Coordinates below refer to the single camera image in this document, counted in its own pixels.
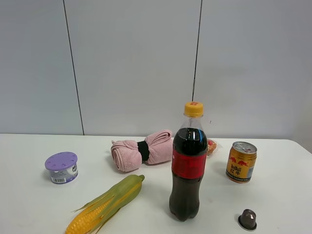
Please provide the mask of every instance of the purple lid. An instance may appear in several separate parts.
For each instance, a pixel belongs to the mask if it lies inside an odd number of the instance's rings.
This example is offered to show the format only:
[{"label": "purple lid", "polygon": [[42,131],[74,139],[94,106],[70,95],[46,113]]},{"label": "purple lid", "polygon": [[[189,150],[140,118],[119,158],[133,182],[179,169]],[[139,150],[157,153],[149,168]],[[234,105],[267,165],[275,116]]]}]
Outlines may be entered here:
[{"label": "purple lid", "polygon": [[62,171],[77,163],[77,155],[72,152],[61,152],[49,157],[45,162],[45,168],[49,171]]}]

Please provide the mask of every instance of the panel seam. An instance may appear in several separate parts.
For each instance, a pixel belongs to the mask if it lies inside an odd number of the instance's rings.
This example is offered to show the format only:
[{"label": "panel seam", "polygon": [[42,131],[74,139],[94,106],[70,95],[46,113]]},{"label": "panel seam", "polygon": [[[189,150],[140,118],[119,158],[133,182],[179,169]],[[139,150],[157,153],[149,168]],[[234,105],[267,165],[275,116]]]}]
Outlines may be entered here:
[{"label": "panel seam", "polygon": [[73,66],[73,72],[74,72],[74,78],[75,78],[75,86],[76,86],[76,93],[77,93],[77,100],[78,100],[78,107],[79,107],[79,114],[80,114],[80,121],[81,121],[81,127],[82,127],[82,134],[84,135],[84,128],[83,128],[83,122],[82,122],[82,114],[81,114],[81,107],[80,107],[80,100],[79,100],[79,94],[78,94],[78,87],[77,87],[77,80],[76,80],[76,72],[75,72],[75,65],[74,65],[74,58],[73,58],[73,51],[72,51],[72,43],[71,43],[71,41],[70,41],[69,29],[68,29],[68,20],[67,20],[67,14],[66,14],[65,0],[63,0],[63,6],[64,6],[64,14],[65,14],[66,28],[67,28],[67,36],[68,36],[68,41],[69,41],[70,55],[71,55],[71,59],[72,59],[72,66]]},{"label": "panel seam", "polygon": [[201,23],[202,6],[203,6],[203,0],[200,1],[200,11],[199,11],[199,23],[198,23],[197,45],[196,45],[196,57],[195,57],[195,69],[194,69],[192,101],[194,101],[194,92],[195,92],[195,81],[196,81],[196,70],[197,70],[197,56],[198,56],[198,45],[199,45],[199,34],[200,34],[200,23]]}]

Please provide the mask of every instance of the corn cob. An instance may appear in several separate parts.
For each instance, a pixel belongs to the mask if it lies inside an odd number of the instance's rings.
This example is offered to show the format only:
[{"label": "corn cob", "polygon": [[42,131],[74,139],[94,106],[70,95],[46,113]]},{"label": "corn cob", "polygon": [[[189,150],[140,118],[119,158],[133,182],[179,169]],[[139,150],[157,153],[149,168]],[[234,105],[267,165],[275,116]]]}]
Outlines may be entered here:
[{"label": "corn cob", "polygon": [[129,175],[110,190],[85,204],[78,210],[83,210],[68,225],[65,234],[92,233],[111,219],[123,206],[135,199],[142,187],[144,175]]}]

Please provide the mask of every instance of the red label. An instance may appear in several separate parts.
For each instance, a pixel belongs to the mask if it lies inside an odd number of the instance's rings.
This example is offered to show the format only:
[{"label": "red label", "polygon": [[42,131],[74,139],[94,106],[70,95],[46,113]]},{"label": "red label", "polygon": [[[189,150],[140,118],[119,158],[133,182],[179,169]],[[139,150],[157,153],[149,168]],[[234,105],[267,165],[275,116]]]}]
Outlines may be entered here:
[{"label": "red label", "polygon": [[187,156],[174,150],[172,157],[172,171],[185,179],[196,179],[204,175],[207,154]]}]

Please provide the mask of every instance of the energy drink can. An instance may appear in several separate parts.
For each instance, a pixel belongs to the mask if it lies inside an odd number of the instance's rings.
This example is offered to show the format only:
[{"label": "energy drink can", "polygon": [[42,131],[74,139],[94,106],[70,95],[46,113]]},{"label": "energy drink can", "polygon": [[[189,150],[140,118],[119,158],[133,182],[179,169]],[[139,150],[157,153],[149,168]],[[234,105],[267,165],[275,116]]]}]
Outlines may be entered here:
[{"label": "energy drink can", "polygon": [[234,142],[230,150],[226,175],[236,183],[247,183],[250,181],[255,160],[257,158],[257,148],[247,142]]}]

